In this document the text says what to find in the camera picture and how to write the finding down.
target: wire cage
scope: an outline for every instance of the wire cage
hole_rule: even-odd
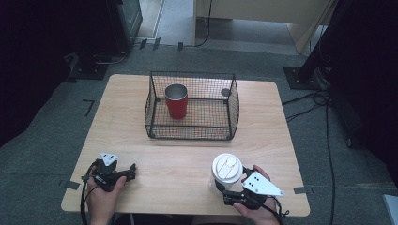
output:
[[[188,89],[187,114],[173,119],[165,89],[180,83]],[[152,71],[145,106],[147,135],[155,139],[232,140],[237,131],[239,98],[235,74]]]

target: black cable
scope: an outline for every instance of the black cable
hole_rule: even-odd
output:
[[[266,206],[266,205],[261,205],[263,208],[265,208],[265,209],[267,209],[267,211],[269,211],[274,217],[276,217],[276,220],[278,220],[278,223],[280,224],[280,225],[283,225],[282,224],[282,220],[281,220],[281,216],[277,213],[277,212],[275,212],[275,211],[273,211],[272,209],[270,209],[268,206]]]
[[[312,110],[314,110],[316,108],[319,108],[319,107],[322,107],[322,106],[326,106],[328,104],[328,102],[329,102],[329,99],[327,97],[323,96],[323,95],[320,95],[319,94],[320,92],[324,92],[324,91],[317,91],[317,92],[305,95],[303,97],[297,97],[297,98],[294,98],[292,100],[288,100],[288,101],[282,103],[282,105],[286,105],[286,104],[289,104],[289,103],[292,103],[292,102],[296,102],[296,101],[302,100],[302,99],[304,99],[306,97],[313,97],[313,101],[315,102],[313,107],[311,107],[309,110],[304,111],[304,112],[299,112],[299,113],[294,114],[294,115],[287,116],[286,117],[286,120],[287,120],[286,122],[289,123],[290,121],[296,119],[298,116],[301,116],[303,114],[309,113],[310,111],[312,111]],[[319,101],[316,100],[317,98],[321,98],[323,101],[319,102]]]
[[[321,30],[321,34],[319,36],[319,43],[318,43],[318,51],[319,51],[319,56],[321,57],[321,59],[325,62],[330,62],[331,61],[331,57],[330,55],[323,55],[322,51],[321,51],[321,45],[322,45],[322,36],[323,36],[323,29],[324,29],[324,25],[322,26],[322,30]]]
[[[92,188],[88,193],[87,193],[87,195],[85,196],[85,198],[84,198],[84,203],[87,201],[87,198],[88,198],[88,196],[91,194],[91,192],[93,191],[93,190],[95,190],[96,188],[98,188],[99,186],[95,186],[94,188]]]
[[[82,187],[82,196],[80,199],[80,215],[82,217],[82,223],[84,225],[88,225],[87,224],[87,217],[85,216],[85,197],[84,197],[84,193],[85,193],[85,187],[87,186],[87,181],[89,179],[89,175],[91,170],[93,169],[93,167],[97,164],[97,161],[93,162],[91,164],[91,166],[88,168],[87,172],[85,173],[85,176],[82,176],[82,180],[83,180],[83,187]]]
[[[329,139],[329,104],[326,105],[326,138],[328,144],[328,154],[329,154],[329,165],[330,165],[330,173],[331,173],[331,208],[330,208],[330,222],[329,225],[333,224],[334,220],[334,204],[336,198],[336,179],[334,177],[334,169],[333,163],[331,160],[331,152],[330,152],[330,139]]]
[[[127,54],[124,53],[123,56],[122,56],[122,58],[119,59],[119,60],[111,61],[111,62],[97,62],[97,61],[96,61],[96,64],[99,64],[99,65],[112,65],[112,64],[118,64],[118,63],[120,63],[121,61],[123,61],[123,60],[126,58],[126,56],[127,56]]]
[[[282,213],[282,206],[281,203],[279,202],[279,200],[277,198],[275,198],[275,196],[269,196],[271,199],[273,199],[276,202],[276,205],[278,205],[279,208],[279,215],[282,216],[282,218],[286,217],[286,215],[289,215],[290,211],[286,210],[286,212],[284,212],[284,214]]]
[[[328,155],[329,155],[329,166],[330,166],[330,173],[331,173],[331,207],[330,207],[329,225],[332,225],[333,224],[333,220],[334,220],[334,204],[335,204],[335,199],[336,199],[336,178],[335,178],[335,175],[334,175],[333,161],[331,159],[330,138],[329,138],[329,103],[330,103],[330,98],[326,98],[325,96],[319,95],[318,94],[319,92],[321,92],[321,91],[318,91],[318,92],[315,92],[315,93],[311,93],[311,94],[308,94],[308,95],[303,96],[303,97],[294,98],[292,100],[284,102],[283,105],[299,101],[299,100],[304,99],[304,98],[309,97],[309,96],[313,96],[313,101],[315,102],[315,105],[310,110],[305,111],[305,112],[300,112],[300,113],[298,113],[296,115],[291,115],[291,116],[286,117],[286,119],[292,118],[291,120],[287,121],[287,123],[292,121],[293,119],[295,119],[299,115],[308,113],[309,111],[311,111],[313,109],[316,109],[318,107],[326,106],[326,138],[327,138],[327,148],[328,148]],[[319,98],[319,97],[321,97],[324,101],[323,102],[316,101],[316,98]]]
[[[70,64],[73,60],[73,55],[69,54],[69,55],[64,56],[64,60],[68,61],[68,66],[70,66]]]
[[[115,213],[112,215],[111,224],[112,224],[112,225],[115,225]]]
[[[210,36],[210,15],[211,15],[211,5],[213,3],[213,0],[210,0],[210,7],[208,8],[208,16],[207,16],[207,36],[206,39],[202,42],[202,44],[199,45],[195,45],[194,47],[200,47],[203,44],[206,43],[206,41],[208,40],[208,37]]]

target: red cup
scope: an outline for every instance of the red cup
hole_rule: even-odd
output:
[[[173,119],[183,119],[187,115],[188,90],[182,84],[173,83],[166,87],[166,105]]]

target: gray carpet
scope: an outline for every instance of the gray carpet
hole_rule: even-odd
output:
[[[81,224],[80,215],[64,212],[65,190],[106,83],[112,74],[147,75],[151,70],[231,72],[240,80],[277,83],[282,101],[313,91],[290,90],[283,67],[300,67],[306,58],[260,52],[231,52],[151,46],[111,65],[103,81],[64,82],[26,132],[0,148],[0,224]],[[95,100],[87,116],[90,103]],[[311,98],[284,107],[285,115],[310,109]],[[329,140],[336,180],[333,224],[390,224],[382,194],[398,195],[385,165],[366,150],[347,148],[338,115],[329,108]],[[332,188],[327,146],[326,108],[289,122],[311,214],[287,217],[284,224],[329,224]]]

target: hand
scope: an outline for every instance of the hand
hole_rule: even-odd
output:
[[[264,177],[267,178],[267,180],[270,181],[270,178],[268,174],[266,174],[263,169],[260,167],[254,165],[253,169],[257,170],[259,173],[261,173]],[[266,202],[264,203],[267,207],[272,209],[273,211],[276,211],[276,203],[273,199],[268,198]],[[279,224],[278,220],[276,217],[274,217],[267,209],[261,207],[258,210],[250,210],[248,209],[245,205],[235,202],[234,207],[237,209],[237,211],[244,217],[249,218],[254,221],[256,225],[270,225],[270,224]]]
[[[87,181],[86,194],[88,194],[88,212],[91,215],[91,225],[106,225],[109,224],[109,221],[116,210],[117,198],[126,183],[127,177],[120,177],[117,180],[114,189],[111,192],[106,192],[101,187],[97,187],[94,178],[91,177],[91,174],[96,169],[97,168],[94,167],[91,170],[90,178]]]

